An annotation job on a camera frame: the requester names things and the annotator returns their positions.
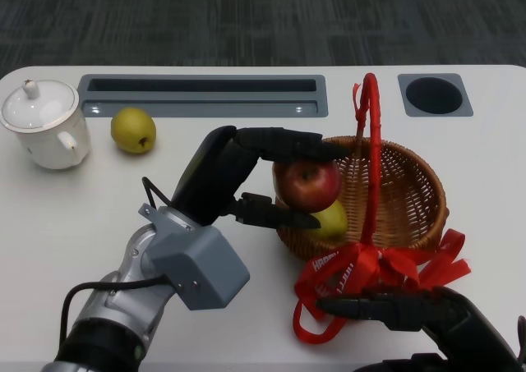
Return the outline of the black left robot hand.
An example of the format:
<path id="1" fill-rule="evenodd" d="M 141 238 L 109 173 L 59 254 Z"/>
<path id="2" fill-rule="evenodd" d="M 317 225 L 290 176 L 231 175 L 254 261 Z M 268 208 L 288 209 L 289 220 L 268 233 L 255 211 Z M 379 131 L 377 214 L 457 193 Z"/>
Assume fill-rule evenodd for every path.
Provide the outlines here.
<path id="1" fill-rule="evenodd" d="M 328 163 L 344 156 L 343 146 L 323 141 L 316 133 L 221 126 L 203 139 L 166 205 L 201 226 L 232 214 L 240 223 L 256 227 L 316 229 L 320 222 L 308 213 L 278 206 L 264 195 L 245 193 L 236 200 L 234 194 L 261 158 L 273 163 Z"/>

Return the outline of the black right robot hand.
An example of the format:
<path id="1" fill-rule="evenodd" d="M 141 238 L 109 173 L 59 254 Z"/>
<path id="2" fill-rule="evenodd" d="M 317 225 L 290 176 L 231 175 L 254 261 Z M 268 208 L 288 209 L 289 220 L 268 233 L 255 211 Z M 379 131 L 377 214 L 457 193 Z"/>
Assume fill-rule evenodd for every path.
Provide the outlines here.
<path id="1" fill-rule="evenodd" d="M 448 287 L 414 292 L 327 296 L 316 308 L 345 320 L 374 320 L 389 330 L 423 331 L 443 353 L 415 353 L 409 359 L 383 360 L 361 371 L 524 371 L 525 318 L 518 318 L 519 353 L 465 296 Z"/>

